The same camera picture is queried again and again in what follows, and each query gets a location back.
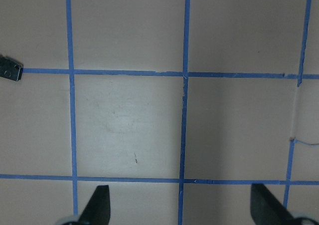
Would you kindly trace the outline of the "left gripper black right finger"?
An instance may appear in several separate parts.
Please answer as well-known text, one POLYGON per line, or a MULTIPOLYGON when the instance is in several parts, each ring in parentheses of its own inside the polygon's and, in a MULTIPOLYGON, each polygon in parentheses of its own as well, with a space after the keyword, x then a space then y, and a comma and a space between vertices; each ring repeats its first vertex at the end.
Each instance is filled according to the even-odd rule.
POLYGON ((251 185, 250 214, 256 225, 299 224, 264 184, 251 185))

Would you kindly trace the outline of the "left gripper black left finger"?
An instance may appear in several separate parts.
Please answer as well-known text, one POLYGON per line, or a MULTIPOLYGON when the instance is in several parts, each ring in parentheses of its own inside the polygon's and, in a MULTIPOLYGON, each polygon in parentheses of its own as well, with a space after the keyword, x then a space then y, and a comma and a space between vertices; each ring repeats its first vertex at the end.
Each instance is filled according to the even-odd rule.
POLYGON ((75 225, 108 225, 111 218, 110 190, 108 185, 99 185, 93 192, 75 225))

